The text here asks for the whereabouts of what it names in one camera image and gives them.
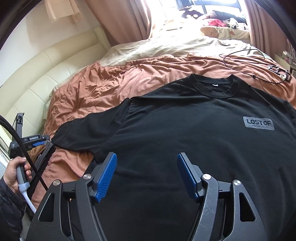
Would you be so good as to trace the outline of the person's left hand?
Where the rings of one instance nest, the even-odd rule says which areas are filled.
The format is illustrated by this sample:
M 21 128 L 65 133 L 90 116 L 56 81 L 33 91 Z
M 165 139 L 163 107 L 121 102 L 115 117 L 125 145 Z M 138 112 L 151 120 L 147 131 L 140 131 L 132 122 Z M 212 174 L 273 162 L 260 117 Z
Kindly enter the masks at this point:
M 25 157 L 15 157 L 14 159 L 11 159 L 3 176 L 4 182 L 15 194 L 19 192 L 18 181 L 16 179 L 16 168 L 20 165 L 23 165 L 27 178 L 31 180 L 31 166 L 28 164 Z

